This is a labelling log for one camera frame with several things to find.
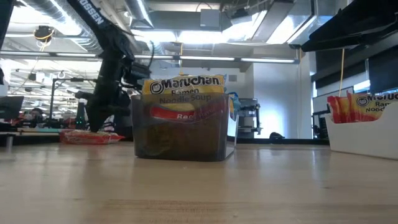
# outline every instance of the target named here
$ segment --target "yellow cable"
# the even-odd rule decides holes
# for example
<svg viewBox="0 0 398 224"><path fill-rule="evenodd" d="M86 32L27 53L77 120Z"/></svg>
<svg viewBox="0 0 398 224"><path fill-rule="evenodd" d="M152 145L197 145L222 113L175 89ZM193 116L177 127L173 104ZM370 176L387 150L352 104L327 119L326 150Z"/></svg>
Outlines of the yellow cable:
<svg viewBox="0 0 398 224"><path fill-rule="evenodd" d="M340 76L340 89L338 90L338 96L341 96L341 88L343 87L344 54L345 54L345 49L343 49L343 52L341 53L341 76Z"/></svg>
<svg viewBox="0 0 398 224"><path fill-rule="evenodd" d="M182 43L181 43L181 51L180 51L180 56L182 55ZM184 75L184 73L182 72L182 60L180 60L180 75Z"/></svg>
<svg viewBox="0 0 398 224"><path fill-rule="evenodd" d="M44 51L44 48L46 48L46 46L48 46L48 45L47 45L47 41L48 41L48 39L45 40L44 45L40 48L40 52L43 52L43 51ZM35 64L33 65L33 68L32 68L32 70L30 71L30 73L32 73L33 70L35 70L35 67L36 67L36 65L37 65L37 62L39 62L39 56L36 57ZM17 90L13 91L11 94L14 94L14 93L18 92L18 90L20 90L20 89L25 85L25 83L26 83L27 81L28 81L28 78L26 78L25 81L22 83L22 85L21 85L20 87L18 87Z"/></svg>

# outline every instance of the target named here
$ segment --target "clear plastic bin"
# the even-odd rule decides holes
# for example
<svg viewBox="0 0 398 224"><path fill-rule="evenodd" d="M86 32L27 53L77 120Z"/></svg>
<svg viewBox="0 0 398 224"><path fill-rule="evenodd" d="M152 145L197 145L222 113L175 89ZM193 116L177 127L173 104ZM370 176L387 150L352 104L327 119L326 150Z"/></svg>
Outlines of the clear plastic bin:
<svg viewBox="0 0 398 224"><path fill-rule="evenodd" d="M139 95L131 99L137 157L222 161L234 151L238 116L230 108L227 94Z"/></svg>

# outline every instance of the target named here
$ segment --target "wooden table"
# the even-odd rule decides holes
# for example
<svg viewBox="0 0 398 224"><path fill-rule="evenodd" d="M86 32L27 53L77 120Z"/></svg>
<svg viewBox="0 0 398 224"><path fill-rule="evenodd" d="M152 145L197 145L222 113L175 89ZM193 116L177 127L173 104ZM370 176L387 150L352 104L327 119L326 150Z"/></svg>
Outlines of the wooden table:
<svg viewBox="0 0 398 224"><path fill-rule="evenodd" d="M137 159L128 142L15 146L0 153L0 223L396 224L397 187L397 161L327 147L183 162Z"/></svg>

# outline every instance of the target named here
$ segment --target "maruchan logo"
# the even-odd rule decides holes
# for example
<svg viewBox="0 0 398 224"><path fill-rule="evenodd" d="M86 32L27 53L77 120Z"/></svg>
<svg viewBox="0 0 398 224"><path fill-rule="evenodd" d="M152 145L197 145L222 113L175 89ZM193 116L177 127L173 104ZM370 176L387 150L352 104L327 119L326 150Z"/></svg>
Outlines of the maruchan logo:
<svg viewBox="0 0 398 224"><path fill-rule="evenodd" d="M161 94L164 91L164 86L160 82L153 82L149 89L152 94Z"/></svg>
<svg viewBox="0 0 398 224"><path fill-rule="evenodd" d="M398 100L398 93L390 93L382 96L361 96L356 99L356 104L359 106L367 106L373 100Z"/></svg>
<svg viewBox="0 0 398 224"><path fill-rule="evenodd" d="M370 103L368 98L366 96L361 96L358 99L356 99L356 104L359 106L367 106Z"/></svg>
<svg viewBox="0 0 398 224"><path fill-rule="evenodd" d="M221 85L221 81L216 77L187 77L178 80L161 80L155 81L150 84L150 92L152 94L161 94L167 89L180 89L188 86L199 86L199 85Z"/></svg>

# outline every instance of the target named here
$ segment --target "person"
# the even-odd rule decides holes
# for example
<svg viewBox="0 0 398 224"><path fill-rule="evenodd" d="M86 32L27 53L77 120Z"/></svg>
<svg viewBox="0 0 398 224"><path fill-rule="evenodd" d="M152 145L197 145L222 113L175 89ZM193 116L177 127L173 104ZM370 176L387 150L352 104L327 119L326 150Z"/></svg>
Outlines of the person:
<svg viewBox="0 0 398 224"><path fill-rule="evenodd" d="M24 114L22 121L18 122L19 128L42 128L43 124L43 110L40 108L33 108L29 114Z"/></svg>

